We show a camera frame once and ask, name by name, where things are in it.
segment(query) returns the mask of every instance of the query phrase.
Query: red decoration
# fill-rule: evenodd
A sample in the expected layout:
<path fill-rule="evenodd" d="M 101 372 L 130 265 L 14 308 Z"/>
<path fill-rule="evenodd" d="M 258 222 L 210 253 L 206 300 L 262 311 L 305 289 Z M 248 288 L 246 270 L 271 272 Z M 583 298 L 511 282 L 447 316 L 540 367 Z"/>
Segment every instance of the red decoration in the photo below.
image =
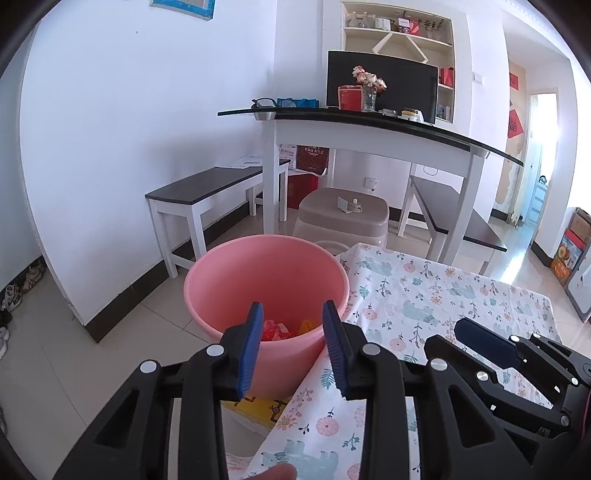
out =
<path fill-rule="evenodd" d="M 343 85 L 339 87 L 339 108 L 341 110 L 361 111 L 363 90 L 361 85 Z"/>
<path fill-rule="evenodd" d="M 515 90 L 519 90 L 519 77 L 511 72 L 509 72 L 509 86 Z"/>
<path fill-rule="evenodd" d="M 509 112 L 509 134 L 507 135 L 508 138 L 516 137 L 517 135 L 521 135 L 524 132 L 523 127 L 521 126 L 521 121 L 519 120 L 519 115 L 515 109 Z"/>
<path fill-rule="evenodd" d="M 454 71 L 453 67 L 448 69 L 439 69 L 439 83 L 448 87 L 454 87 Z"/>

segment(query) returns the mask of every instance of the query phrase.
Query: paper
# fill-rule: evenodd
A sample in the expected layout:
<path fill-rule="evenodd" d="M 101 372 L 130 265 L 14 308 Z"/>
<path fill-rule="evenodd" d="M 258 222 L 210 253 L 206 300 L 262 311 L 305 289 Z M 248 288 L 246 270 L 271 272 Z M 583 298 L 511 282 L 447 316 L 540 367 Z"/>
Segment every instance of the paper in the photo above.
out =
<path fill-rule="evenodd" d="M 248 167 L 262 167 L 261 157 L 242 157 L 229 165 L 216 165 L 216 167 L 224 168 L 248 168 Z"/>

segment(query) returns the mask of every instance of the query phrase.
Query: shoe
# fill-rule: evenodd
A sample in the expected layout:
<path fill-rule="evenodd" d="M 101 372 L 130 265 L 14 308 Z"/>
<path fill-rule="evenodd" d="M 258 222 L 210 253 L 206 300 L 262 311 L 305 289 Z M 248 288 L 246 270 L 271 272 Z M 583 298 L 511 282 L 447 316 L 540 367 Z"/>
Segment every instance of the shoe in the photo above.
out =
<path fill-rule="evenodd" d="M 4 436 L 8 435 L 8 427 L 6 425 L 6 420 L 4 419 L 4 411 L 2 410 L 2 407 L 0 407 L 0 430 L 2 430 Z"/>

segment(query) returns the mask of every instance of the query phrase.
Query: wooden bench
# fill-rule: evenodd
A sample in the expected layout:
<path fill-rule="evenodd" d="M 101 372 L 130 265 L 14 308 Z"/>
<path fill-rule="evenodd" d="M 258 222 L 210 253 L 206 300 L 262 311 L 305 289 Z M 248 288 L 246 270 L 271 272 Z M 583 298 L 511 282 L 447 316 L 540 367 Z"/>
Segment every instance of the wooden bench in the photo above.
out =
<path fill-rule="evenodd" d="M 426 258 L 439 261 L 446 236 L 456 222 L 455 216 L 460 195 L 449 185 L 410 175 L 398 225 L 399 236 L 404 234 L 410 204 L 414 196 L 421 207 L 431 236 L 431 245 Z M 460 253 L 482 260 L 483 264 L 479 274 L 485 275 L 494 252 L 506 251 L 507 247 L 488 223 L 475 210 L 472 210 L 468 228 L 460 246 Z"/>
<path fill-rule="evenodd" d="M 281 222 L 287 220 L 288 165 L 289 160 L 284 160 L 280 162 L 279 167 L 279 220 Z M 214 206 L 216 195 L 221 192 L 228 192 L 230 189 L 244 189 L 246 191 L 246 201 L 249 203 L 250 214 L 255 216 L 255 188 L 261 183 L 262 167 L 214 167 L 146 194 L 158 247 L 160 247 L 166 269 L 171 278 L 178 276 L 177 265 L 191 268 L 194 262 L 173 254 L 163 214 L 177 215 L 187 219 L 195 259 L 198 259 L 207 252 L 201 215 Z"/>

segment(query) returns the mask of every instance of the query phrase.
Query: flower vase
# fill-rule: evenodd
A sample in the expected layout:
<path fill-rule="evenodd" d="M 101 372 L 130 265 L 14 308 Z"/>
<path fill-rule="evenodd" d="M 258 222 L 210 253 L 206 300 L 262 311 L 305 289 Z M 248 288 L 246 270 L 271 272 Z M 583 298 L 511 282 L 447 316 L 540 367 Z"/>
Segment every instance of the flower vase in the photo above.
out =
<path fill-rule="evenodd" d="M 375 99 L 378 92 L 373 87 L 363 86 L 363 108 L 364 112 L 375 112 Z"/>

